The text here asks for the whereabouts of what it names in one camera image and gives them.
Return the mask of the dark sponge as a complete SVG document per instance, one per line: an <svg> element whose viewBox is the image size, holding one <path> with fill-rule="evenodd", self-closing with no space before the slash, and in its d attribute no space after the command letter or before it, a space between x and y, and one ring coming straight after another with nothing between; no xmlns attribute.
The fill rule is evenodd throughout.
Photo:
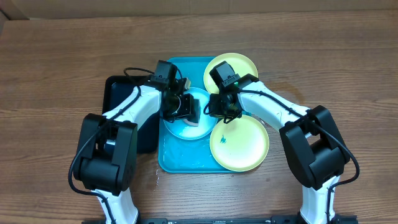
<svg viewBox="0 0 398 224"><path fill-rule="evenodd" d="M199 118L185 118L183 122L189 126L197 127L199 125Z"/></svg>

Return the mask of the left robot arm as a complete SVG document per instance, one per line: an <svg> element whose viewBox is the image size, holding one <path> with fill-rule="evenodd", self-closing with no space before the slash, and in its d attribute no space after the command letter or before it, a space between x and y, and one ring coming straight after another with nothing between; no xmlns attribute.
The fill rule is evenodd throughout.
<svg viewBox="0 0 398 224"><path fill-rule="evenodd" d="M131 94L117 107L85 116L68 171L70 188L96 197L105 223L137 223L139 211L129 189L136 165L138 130L153 115L170 123L196 126L200 103L187 93L190 80L171 62L160 60L154 71L132 82Z"/></svg>

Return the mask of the light blue plate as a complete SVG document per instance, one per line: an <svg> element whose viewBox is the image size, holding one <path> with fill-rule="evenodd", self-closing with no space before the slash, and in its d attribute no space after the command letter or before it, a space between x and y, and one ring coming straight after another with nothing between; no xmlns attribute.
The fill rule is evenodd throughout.
<svg viewBox="0 0 398 224"><path fill-rule="evenodd" d="M174 123L164 121L164 124L167 130L174 136L184 140L196 140L211 133L218 120L203 113L203 110L210 99L210 94L207 91L201 88L191 87L187 93L191 94L195 100L199 100L200 102L199 124L197 126L191 126L183 120L176 120Z"/></svg>

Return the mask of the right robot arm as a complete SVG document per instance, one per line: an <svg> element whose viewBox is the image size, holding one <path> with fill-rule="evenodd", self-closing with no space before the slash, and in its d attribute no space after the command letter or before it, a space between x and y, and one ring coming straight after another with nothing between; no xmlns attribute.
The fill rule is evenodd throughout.
<svg viewBox="0 0 398 224"><path fill-rule="evenodd" d="M304 223L336 223L335 188L354 161L331 113L324 106L296 105L268 89L258 77L239 76L223 61L209 72L218 89L210 95L205 113L228 124L252 113L280 134L287 163L303 187L300 216Z"/></svg>

